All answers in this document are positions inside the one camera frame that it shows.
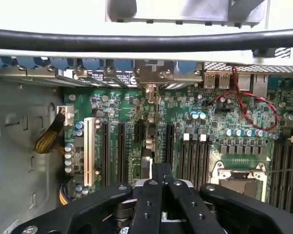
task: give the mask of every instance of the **white pci slot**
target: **white pci slot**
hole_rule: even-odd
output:
[[[92,117],[84,119],[84,186],[92,186],[95,180],[94,120]]]

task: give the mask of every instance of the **perforated metal grille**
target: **perforated metal grille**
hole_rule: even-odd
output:
[[[205,69],[208,71],[231,71],[232,67],[224,62],[206,62]],[[251,65],[237,67],[240,72],[267,72],[267,73],[293,73],[293,66],[261,66]]]
[[[291,48],[278,48],[275,50],[276,58],[289,59],[291,55]]]

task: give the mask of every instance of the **screw hole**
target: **screw hole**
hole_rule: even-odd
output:
[[[199,219],[205,219],[205,215],[199,214]]]
[[[150,218],[150,214],[149,213],[145,213],[145,219],[149,219]]]

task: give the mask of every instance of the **motherboard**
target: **motherboard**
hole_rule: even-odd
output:
[[[195,189],[227,188],[293,213],[293,78],[269,77],[276,107],[243,97],[241,114],[228,89],[190,85],[176,90],[65,88],[73,120],[65,126],[65,172],[72,199],[114,182],[132,186],[151,177],[153,163],[169,163],[175,178]]]

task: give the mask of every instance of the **red and black wire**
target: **red and black wire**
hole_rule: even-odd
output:
[[[272,105],[271,103],[269,103],[266,99],[264,99],[262,97],[257,97],[255,95],[253,95],[251,93],[247,93],[247,92],[241,92],[240,87],[239,87],[239,83],[238,83],[237,74],[238,74],[237,68],[232,67],[232,76],[233,76],[233,81],[234,81],[236,91],[227,92],[227,93],[224,93],[223,95],[220,95],[220,96],[214,98],[213,100],[209,101],[209,105],[213,104],[215,101],[217,101],[218,99],[220,99],[222,97],[226,97],[228,95],[236,95],[238,103],[239,103],[239,106],[240,106],[241,113],[242,113],[243,117],[245,118],[245,120],[247,121],[247,123],[249,123],[254,128],[257,128],[257,129],[260,129],[260,130],[263,130],[263,131],[269,131],[271,129],[274,129],[278,124],[278,113],[277,113],[276,107],[274,105]],[[268,127],[268,128],[262,128],[261,126],[259,126],[257,124],[254,124],[253,120],[246,114],[246,110],[244,108],[245,105],[243,104],[242,96],[249,96],[249,97],[254,98],[255,101],[266,103],[273,111],[274,124],[272,126]]]

